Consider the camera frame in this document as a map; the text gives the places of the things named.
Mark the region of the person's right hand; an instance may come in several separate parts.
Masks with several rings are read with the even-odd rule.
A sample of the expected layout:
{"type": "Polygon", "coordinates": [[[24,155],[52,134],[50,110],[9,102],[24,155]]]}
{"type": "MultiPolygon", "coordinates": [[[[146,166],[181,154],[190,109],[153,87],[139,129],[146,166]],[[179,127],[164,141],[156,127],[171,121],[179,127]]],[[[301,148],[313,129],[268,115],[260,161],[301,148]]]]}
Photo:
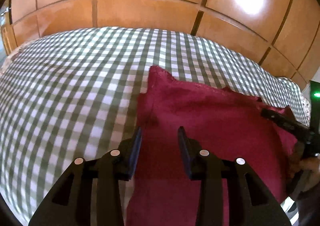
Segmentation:
{"type": "Polygon", "coordinates": [[[307,192],[319,183],[319,156],[302,159],[304,145],[297,142],[289,159],[289,179],[293,180],[296,173],[306,171],[309,175],[304,180],[300,191],[307,192]]]}

